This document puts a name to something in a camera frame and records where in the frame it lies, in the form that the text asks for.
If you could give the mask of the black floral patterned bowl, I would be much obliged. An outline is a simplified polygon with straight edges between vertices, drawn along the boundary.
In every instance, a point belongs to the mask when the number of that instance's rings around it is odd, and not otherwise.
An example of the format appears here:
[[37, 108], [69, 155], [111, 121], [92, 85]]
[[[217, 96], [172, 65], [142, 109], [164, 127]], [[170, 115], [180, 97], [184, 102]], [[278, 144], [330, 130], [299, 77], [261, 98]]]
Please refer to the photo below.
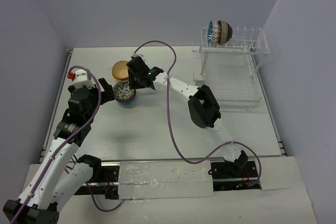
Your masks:
[[122, 99], [125, 99], [126, 97], [131, 96], [133, 93], [136, 93], [136, 90], [130, 89], [128, 80], [123, 80], [117, 82], [113, 86], [113, 92], [115, 97], [118, 96], [121, 97]]

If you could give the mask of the blue triangle patterned bowl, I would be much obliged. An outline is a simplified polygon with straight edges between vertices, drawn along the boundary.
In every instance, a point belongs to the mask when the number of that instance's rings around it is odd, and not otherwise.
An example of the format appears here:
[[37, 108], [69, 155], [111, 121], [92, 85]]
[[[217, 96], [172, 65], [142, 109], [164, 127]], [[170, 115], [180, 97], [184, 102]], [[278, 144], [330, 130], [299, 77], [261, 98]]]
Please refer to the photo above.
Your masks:
[[207, 28], [207, 43], [209, 46], [216, 46], [221, 37], [221, 29], [218, 22], [210, 21]]

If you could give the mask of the brown lattice rim bowl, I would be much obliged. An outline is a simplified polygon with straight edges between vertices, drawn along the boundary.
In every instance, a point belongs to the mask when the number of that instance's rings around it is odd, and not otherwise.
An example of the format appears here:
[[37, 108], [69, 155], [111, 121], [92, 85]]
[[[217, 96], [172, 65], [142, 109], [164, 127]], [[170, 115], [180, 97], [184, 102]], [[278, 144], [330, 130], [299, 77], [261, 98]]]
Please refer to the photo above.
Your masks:
[[229, 40], [232, 38], [233, 35], [233, 29], [231, 27], [231, 25], [223, 20], [219, 20], [218, 24], [220, 26], [220, 39], [218, 44], [220, 46], [225, 45], [227, 42], [229, 42]]

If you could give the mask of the red patterned bowl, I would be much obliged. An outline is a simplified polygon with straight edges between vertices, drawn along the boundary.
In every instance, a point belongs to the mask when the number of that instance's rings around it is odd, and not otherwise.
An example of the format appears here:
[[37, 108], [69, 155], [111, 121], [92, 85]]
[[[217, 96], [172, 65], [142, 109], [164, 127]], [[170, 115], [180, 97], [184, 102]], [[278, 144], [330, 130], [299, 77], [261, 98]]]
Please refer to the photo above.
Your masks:
[[131, 96], [122, 99], [121, 97], [115, 96], [115, 100], [120, 103], [127, 103], [132, 101], [136, 97], [136, 93], [133, 93]]

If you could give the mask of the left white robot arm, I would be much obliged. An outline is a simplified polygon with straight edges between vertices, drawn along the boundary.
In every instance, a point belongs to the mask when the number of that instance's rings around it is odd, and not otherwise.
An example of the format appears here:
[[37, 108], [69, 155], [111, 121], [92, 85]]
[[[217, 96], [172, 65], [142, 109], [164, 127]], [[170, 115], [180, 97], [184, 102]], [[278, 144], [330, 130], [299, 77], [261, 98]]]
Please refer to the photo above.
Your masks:
[[61, 209], [78, 189], [103, 177], [101, 159], [85, 154], [67, 177], [59, 180], [90, 132], [99, 106], [115, 99], [112, 85], [104, 78], [74, 80], [68, 90], [68, 108], [39, 170], [18, 198], [3, 207], [10, 223], [57, 223]]

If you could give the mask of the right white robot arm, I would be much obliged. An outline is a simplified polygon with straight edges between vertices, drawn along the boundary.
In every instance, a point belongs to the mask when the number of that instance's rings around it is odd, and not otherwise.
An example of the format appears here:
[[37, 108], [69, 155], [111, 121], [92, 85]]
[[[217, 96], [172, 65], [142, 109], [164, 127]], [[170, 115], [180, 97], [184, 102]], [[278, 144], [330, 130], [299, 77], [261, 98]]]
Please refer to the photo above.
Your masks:
[[[246, 150], [250, 148], [230, 135], [225, 127], [220, 106], [214, 97], [210, 87], [207, 85], [195, 86], [171, 77], [164, 70], [153, 67], [149, 68], [142, 57], [133, 56], [127, 62], [129, 85], [131, 89], [156, 88], [166, 91], [166, 116], [170, 137], [173, 146], [180, 158], [192, 165], [200, 164], [210, 158], [219, 149], [227, 146], [223, 151], [223, 159], [228, 164], [229, 174], [233, 177], [240, 177], [246, 171], [248, 156]], [[225, 142], [217, 146], [209, 154], [199, 161], [192, 161], [183, 156], [179, 150], [173, 135], [171, 114], [170, 114], [170, 92], [173, 91], [187, 103], [191, 121], [200, 129], [206, 129], [209, 134], [218, 137]]]

